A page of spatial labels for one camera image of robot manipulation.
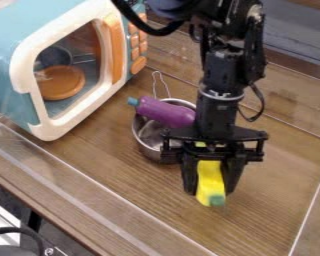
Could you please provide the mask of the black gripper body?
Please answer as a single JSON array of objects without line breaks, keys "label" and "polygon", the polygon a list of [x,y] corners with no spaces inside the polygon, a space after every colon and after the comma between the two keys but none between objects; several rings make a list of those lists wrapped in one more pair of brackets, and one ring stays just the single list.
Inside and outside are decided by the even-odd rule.
[{"label": "black gripper body", "polygon": [[268,134],[236,125],[243,97],[244,93],[219,94],[199,89],[193,123],[161,132],[160,156],[165,163],[184,162],[185,157],[243,164],[263,160]]}]

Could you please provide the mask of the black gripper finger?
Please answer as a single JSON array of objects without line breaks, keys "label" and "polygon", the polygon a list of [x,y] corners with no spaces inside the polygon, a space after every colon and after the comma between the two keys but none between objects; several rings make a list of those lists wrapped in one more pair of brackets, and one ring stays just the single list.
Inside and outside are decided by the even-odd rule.
[{"label": "black gripper finger", "polygon": [[244,154],[239,154],[235,157],[227,158],[221,163],[223,180],[227,194],[231,194],[236,189],[245,164],[247,157]]},{"label": "black gripper finger", "polygon": [[192,155],[183,156],[181,178],[184,191],[195,196],[197,189],[197,159]]}]

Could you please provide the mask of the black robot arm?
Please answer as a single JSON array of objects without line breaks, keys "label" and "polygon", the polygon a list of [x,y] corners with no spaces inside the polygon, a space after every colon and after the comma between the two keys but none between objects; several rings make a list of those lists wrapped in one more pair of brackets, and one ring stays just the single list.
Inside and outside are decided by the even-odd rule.
[{"label": "black robot arm", "polygon": [[245,165],[263,159],[268,135],[236,125],[244,89],[264,77],[260,0],[148,0],[152,11],[170,20],[169,27],[189,24],[189,36],[200,43],[203,78],[196,117],[185,128],[162,132],[162,153],[181,164],[184,191],[195,195],[203,185],[199,165],[215,164],[221,185],[232,193]]}]

